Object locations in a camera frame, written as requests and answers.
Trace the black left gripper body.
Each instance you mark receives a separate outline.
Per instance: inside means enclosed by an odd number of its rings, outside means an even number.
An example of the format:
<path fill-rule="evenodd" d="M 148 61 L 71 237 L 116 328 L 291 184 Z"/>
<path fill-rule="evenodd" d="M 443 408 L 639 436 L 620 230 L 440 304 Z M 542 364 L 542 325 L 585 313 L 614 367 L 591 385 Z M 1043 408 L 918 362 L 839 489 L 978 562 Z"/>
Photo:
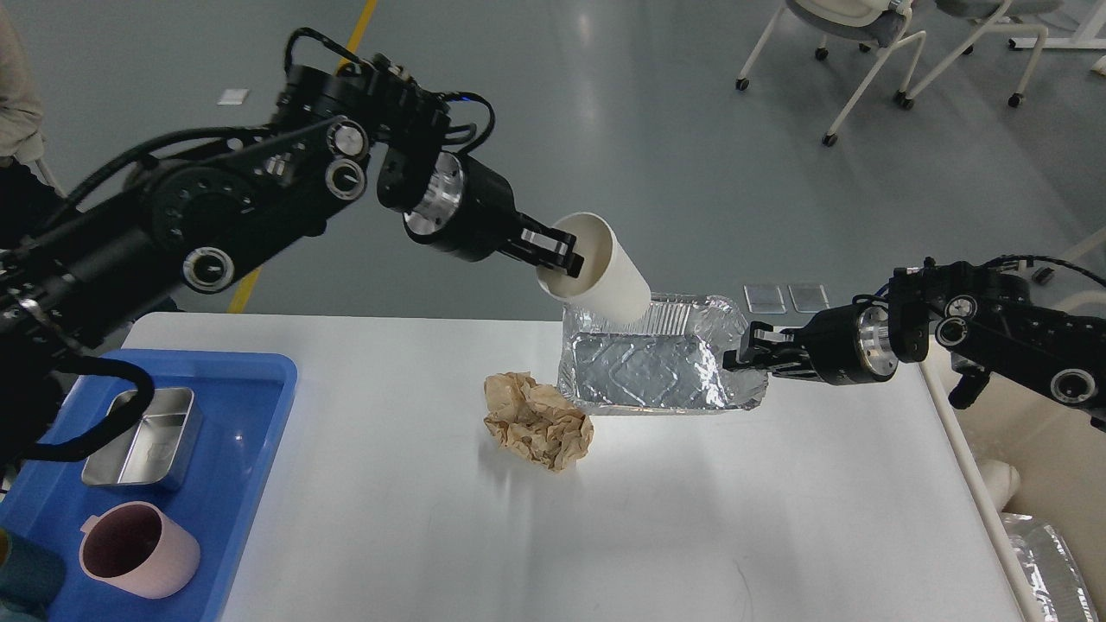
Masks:
<path fill-rule="evenodd" d="M 438 155 L 422 200 L 404 212 L 404 232 L 467 263 L 494 252 L 533 259 L 523 245 L 523 216 L 510 182 L 470 155 Z"/>

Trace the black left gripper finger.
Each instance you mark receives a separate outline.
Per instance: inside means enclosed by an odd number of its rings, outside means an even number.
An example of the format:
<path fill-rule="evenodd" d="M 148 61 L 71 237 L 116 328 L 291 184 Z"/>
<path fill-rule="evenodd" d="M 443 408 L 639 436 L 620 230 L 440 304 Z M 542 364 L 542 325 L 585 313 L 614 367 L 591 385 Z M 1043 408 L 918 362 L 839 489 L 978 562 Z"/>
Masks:
<path fill-rule="evenodd" d="M 517 215 L 517 218 L 521 227 L 518 240 L 526 251 L 551 257 L 568 257 L 573 253 L 576 236 L 547 227 L 528 215 Z"/>
<path fill-rule="evenodd" d="M 503 245 L 501 253 L 521 263 L 536 265 L 538 268 L 545 268 L 568 278 L 578 278 L 583 269 L 583 257 L 575 252 L 574 243 L 564 243 L 560 240 L 554 240 L 552 248 L 529 243 L 525 240 L 510 240 Z"/>

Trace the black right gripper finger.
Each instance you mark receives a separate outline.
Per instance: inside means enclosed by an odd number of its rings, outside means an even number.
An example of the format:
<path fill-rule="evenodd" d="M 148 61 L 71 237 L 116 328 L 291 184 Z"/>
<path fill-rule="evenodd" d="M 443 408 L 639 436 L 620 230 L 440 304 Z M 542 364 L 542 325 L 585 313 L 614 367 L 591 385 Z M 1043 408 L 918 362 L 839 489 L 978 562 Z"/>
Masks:
<path fill-rule="evenodd" d="M 752 321 L 743 335 L 744 350 L 799 349 L 801 326 L 774 326 L 763 321 Z"/>
<path fill-rule="evenodd" d="M 813 366 L 805 350 L 782 348 L 730 350 L 723 353 L 722 367 L 726 371 L 765 371 L 776 379 L 807 379 L 813 381 Z"/>

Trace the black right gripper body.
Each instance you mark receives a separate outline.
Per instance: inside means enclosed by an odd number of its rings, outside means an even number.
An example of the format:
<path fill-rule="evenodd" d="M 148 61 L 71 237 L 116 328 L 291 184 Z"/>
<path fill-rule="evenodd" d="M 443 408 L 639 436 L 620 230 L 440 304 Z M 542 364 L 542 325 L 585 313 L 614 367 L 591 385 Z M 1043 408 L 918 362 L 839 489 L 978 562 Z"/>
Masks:
<path fill-rule="evenodd" d="M 795 332 L 815 377 L 834 386 L 893 379 L 899 359 L 890 344 L 889 313 L 872 302 L 826 308 Z"/>

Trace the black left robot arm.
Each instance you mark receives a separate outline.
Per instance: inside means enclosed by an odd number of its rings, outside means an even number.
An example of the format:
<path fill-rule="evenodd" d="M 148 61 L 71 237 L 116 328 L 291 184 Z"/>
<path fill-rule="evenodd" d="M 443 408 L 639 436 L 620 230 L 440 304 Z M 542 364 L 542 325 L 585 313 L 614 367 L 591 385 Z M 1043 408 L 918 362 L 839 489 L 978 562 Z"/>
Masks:
<path fill-rule="evenodd" d="M 264 125 L 173 131 L 81 182 L 45 232 L 3 252 L 3 464 L 75 463 L 140 418 L 143 369 L 91 350 L 177 286 L 218 294 L 359 200 L 387 147 L 377 200 L 415 243 L 467 263 L 494 252 L 570 281 L 595 261 L 577 236 L 515 209 L 505 177 L 473 158 L 493 133 L 455 126 L 406 68 L 364 59 L 312 28 L 289 37 L 285 89 Z"/>

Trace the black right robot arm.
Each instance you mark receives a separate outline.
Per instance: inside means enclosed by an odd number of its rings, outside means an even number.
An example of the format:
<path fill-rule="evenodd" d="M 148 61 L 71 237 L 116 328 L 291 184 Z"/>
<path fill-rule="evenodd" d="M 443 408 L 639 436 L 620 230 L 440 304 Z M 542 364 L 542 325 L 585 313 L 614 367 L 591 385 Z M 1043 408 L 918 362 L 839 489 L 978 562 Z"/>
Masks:
<path fill-rule="evenodd" d="M 805 326 L 751 323 L 721 365 L 834 386 L 874 384 L 900 364 L 924 362 L 936 342 L 960 377 L 949 394 L 954 410 L 971 406 L 999 375 L 1081 410 L 1103 429 L 1105 323 L 1035 305 L 1015 271 L 1036 260 L 1006 255 L 983 265 L 937 265 L 927 258 L 896 269 L 874 294 L 818 311 Z"/>

